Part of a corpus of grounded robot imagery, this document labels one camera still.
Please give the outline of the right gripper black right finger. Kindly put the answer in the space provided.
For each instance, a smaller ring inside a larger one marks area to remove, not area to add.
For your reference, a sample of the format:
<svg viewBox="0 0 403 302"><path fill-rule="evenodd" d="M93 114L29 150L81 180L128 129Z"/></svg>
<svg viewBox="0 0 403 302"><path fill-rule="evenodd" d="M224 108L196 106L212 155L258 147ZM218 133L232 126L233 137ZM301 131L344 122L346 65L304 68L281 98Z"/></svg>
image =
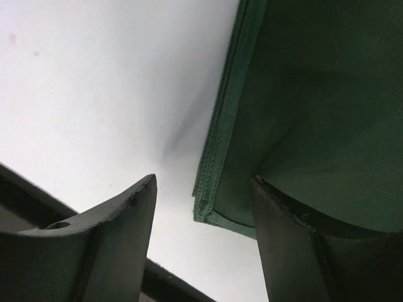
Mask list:
<svg viewBox="0 0 403 302"><path fill-rule="evenodd" d="M401 301L402 233L317 211L260 177L250 180L270 301Z"/></svg>

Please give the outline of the dark green cloth napkin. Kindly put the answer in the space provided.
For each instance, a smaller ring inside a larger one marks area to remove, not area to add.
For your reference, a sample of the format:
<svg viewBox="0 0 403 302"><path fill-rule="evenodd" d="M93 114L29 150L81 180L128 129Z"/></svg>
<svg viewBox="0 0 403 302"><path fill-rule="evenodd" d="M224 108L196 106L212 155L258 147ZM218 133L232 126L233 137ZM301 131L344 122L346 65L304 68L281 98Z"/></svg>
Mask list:
<svg viewBox="0 0 403 302"><path fill-rule="evenodd" d="M249 179L337 220L402 230L402 2L241 1L193 190L254 237Z"/></svg>

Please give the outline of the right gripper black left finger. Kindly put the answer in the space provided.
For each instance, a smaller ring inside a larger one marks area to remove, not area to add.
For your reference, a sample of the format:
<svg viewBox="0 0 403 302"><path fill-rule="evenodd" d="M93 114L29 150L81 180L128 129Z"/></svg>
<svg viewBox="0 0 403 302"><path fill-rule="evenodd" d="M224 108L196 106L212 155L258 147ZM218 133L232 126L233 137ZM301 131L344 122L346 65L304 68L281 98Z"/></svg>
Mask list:
<svg viewBox="0 0 403 302"><path fill-rule="evenodd" d="M156 206L150 174L44 229L1 234L2 301L137 301Z"/></svg>

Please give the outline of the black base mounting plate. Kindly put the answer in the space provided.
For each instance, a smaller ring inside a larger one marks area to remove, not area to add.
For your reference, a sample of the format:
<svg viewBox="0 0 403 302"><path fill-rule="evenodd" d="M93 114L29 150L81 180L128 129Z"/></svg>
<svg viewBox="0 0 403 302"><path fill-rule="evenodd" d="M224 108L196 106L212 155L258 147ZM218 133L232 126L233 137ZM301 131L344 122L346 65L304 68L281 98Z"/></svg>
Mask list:
<svg viewBox="0 0 403 302"><path fill-rule="evenodd" d="M7 167L1 167L1 207L29 224L28 230L44 229L80 214ZM22 231L3 230L1 234ZM139 299L141 296L153 301L208 301L207 295L152 262L147 256Z"/></svg>

